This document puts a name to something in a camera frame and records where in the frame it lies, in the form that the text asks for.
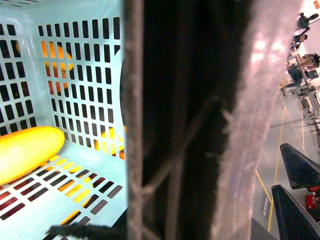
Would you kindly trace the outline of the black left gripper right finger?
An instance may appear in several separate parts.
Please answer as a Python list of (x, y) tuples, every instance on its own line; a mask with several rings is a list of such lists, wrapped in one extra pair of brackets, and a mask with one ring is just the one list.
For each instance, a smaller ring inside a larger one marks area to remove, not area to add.
[(281, 144), (280, 151), (289, 185), (293, 190), (320, 189), (320, 165), (318, 163), (288, 143)]

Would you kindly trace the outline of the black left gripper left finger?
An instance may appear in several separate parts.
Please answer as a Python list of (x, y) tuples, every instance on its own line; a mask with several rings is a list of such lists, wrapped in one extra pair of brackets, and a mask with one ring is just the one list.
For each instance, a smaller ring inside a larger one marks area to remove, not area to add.
[(282, 185), (271, 187), (281, 240), (318, 240), (320, 225)]

